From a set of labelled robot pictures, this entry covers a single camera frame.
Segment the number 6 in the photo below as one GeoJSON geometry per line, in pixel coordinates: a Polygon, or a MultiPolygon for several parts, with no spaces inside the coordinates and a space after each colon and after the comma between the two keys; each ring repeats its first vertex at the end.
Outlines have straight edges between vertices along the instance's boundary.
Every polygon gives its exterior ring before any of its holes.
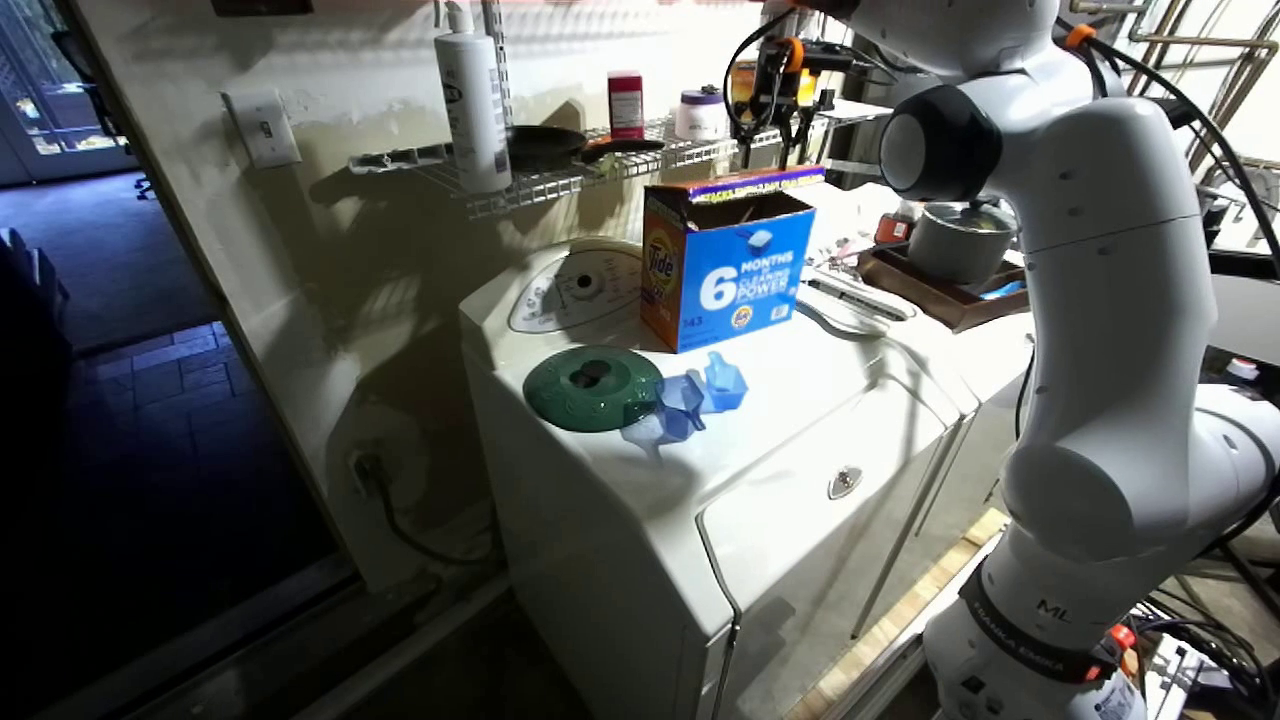
{"type": "Polygon", "coordinates": [[[722,313],[737,301],[737,267],[713,267],[700,286],[705,313],[722,313]]]}

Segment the white washing machine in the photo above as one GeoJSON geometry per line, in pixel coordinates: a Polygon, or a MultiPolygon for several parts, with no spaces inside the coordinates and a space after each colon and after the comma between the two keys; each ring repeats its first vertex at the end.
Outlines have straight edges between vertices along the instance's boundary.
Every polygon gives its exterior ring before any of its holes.
{"type": "Polygon", "coordinates": [[[1026,322],[848,341],[795,316],[677,357],[634,322],[634,272],[624,243],[551,247],[459,308],[513,589],[592,715],[773,720],[984,512],[1011,443],[984,407],[1026,322]],[[660,453],[563,433],[522,377],[577,345],[665,377],[721,352],[749,397],[660,453]]]}

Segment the green lid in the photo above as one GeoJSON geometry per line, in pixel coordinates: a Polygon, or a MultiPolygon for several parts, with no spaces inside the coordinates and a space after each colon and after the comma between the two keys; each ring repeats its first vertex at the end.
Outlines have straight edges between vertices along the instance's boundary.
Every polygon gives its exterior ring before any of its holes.
{"type": "Polygon", "coordinates": [[[634,424],[660,397],[665,372],[624,348],[569,348],[522,377],[526,407],[569,433],[634,424]]]}

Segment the cardboard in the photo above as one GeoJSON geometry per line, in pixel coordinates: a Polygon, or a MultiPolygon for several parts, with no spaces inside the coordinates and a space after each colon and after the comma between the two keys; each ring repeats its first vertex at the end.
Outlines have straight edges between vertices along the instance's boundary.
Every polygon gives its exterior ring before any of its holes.
{"type": "Polygon", "coordinates": [[[792,320],[819,166],[645,186],[638,322],[688,352],[792,320]]]}

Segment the white wall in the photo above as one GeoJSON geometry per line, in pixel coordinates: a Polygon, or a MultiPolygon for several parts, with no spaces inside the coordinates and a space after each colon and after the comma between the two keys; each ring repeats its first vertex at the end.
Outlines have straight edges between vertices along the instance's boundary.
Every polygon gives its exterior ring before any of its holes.
{"type": "MultiPolygon", "coordinates": [[[[386,446],[394,503],[421,532],[487,497],[456,348],[456,301],[518,253],[618,231],[570,200],[467,221],[422,176],[357,179],[343,161],[442,141],[430,15],[410,0],[316,0],[293,21],[215,21],[208,0],[77,0],[135,143],[281,407],[341,538],[370,589],[421,560],[348,481],[348,453],[386,446]],[[225,86],[273,86],[298,164],[247,166],[225,86]]],[[[721,81],[757,2],[506,0],[516,119],[605,128],[605,74],[638,69],[660,114],[721,81]]]]}

